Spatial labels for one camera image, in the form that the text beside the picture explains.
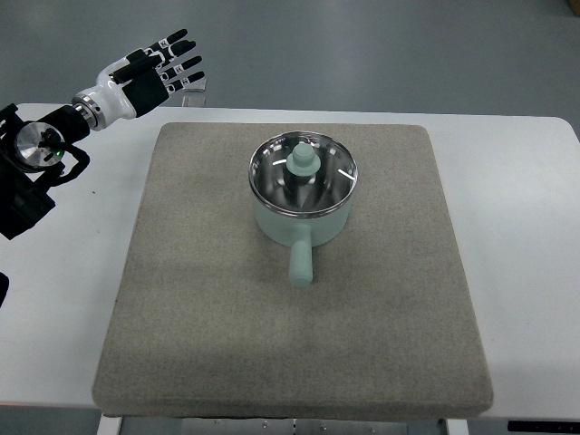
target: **felt mat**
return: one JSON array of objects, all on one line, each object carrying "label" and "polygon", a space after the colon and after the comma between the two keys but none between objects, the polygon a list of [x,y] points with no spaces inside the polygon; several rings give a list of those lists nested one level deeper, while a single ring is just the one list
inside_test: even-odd
[{"label": "felt mat", "polygon": [[[285,131],[359,167],[344,230],[292,287],[247,167]],[[93,387],[105,415],[467,418],[491,383],[427,131],[171,123],[159,134]]]}]

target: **saucepan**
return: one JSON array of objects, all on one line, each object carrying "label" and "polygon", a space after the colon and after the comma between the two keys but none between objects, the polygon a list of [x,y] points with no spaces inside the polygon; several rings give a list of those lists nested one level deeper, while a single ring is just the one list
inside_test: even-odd
[{"label": "saucepan", "polygon": [[258,226],[291,247],[290,282],[310,285],[312,247],[335,238],[351,210],[358,179],[353,156],[323,134],[290,131],[258,147],[248,177]]}]

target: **white robotic hand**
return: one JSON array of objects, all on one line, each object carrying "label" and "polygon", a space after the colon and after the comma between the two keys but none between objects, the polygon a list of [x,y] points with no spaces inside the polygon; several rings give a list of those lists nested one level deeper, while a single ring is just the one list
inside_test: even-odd
[{"label": "white robotic hand", "polygon": [[107,66],[97,77],[96,86],[74,97],[75,110],[92,130],[99,131],[119,118],[139,118],[166,101],[173,92],[203,78],[205,74],[199,71],[168,82],[200,63],[200,56],[162,70],[196,46],[195,42],[182,40],[186,34],[187,30],[180,30]]}]

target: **floor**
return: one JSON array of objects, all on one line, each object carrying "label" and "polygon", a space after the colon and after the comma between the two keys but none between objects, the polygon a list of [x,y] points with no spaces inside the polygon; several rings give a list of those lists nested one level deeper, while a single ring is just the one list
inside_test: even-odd
[{"label": "floor", "polygon": [[[104,66],[183,27],[204,57],[208,107],[555,116],[580,133],[580,18],[566,0],[4,1],[0,106],[70,102]],[[93,434],[99,417],[0,407],[0,433]],[[127,419],[121,433],[293,433],[289,420],[228,420],[203,432],[201,423]],[[478,435],[505,426],[469,424]],[[320,430],[305,420],[296,433]]]}]

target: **pot handle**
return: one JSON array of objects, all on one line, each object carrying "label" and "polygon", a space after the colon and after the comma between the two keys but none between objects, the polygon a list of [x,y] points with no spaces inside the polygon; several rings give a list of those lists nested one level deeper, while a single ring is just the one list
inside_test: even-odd
[{"label": "pot handle", "polygon": [[298,287],[312,283],[312,231],[308,225],[294,228],[288,277],[290,282]]}]

